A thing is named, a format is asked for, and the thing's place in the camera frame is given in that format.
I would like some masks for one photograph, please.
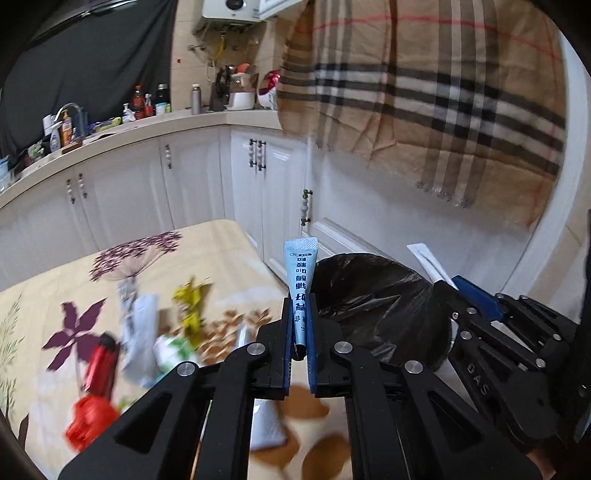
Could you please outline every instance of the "thermos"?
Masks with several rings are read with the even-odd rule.
[[[191,114],[199,115],[201,113],[201,86],[198,83],[193,85],[191,91]]]

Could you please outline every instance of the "water heater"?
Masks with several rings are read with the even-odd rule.
[[[207,24],[248,25],[260,21],[259,0],[195,0],[194,32]]]

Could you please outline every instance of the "blue tube packet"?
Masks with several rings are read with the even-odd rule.
[[[314,276],[318,239],[306,237],[288,240],[283,253],[294,309],[295,358],[303,360],[306,356],[306,297]]]

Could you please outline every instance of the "dish soap bottle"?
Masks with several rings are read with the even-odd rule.
[[[61,146],[66,147],[72,142],[72,119],[68,112],[64,112],[64,121],[61,124]]]
[[[154,107],[152,106],[152,95],[146,93],[146,102],[144,107],[144,114],[146,117],[154,116]]]
[[[56,152],[61,148],[60,126],[61,126],[61,122],[59,122],[51,130],[51,135],[49,136],[49,150],[51,150],[52,152]]]

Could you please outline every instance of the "red object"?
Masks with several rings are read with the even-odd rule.
[[[144,95],[142,95],[142,86],[135,86],[134,97],[131,99],[131,109],[135,113],[135,119],[140,120],[144,118]]]
[[[270,90],[273,90],[273,88],[275,88],[279,83],[280,78],[280,70],[272,70],[268,72],[261,82],[261,86],[259,88],[259,95],[266,95],[267,93],[269,93]]]
[[[249,66],[251,66],[250,63],[241,63],[238,67],[236,67],[236,73],[246,73]]]
[[[111,399],[115,372],[117,368],[118,348],[115,339],[108,333],[100,336],[99,344],[93,350],[84,382],[84,391],[98,397]]]
[[[119,413],[109,400],[85,395],[74,404],[74,421],[66,430],[66,438],[81,452],[118,418]]]

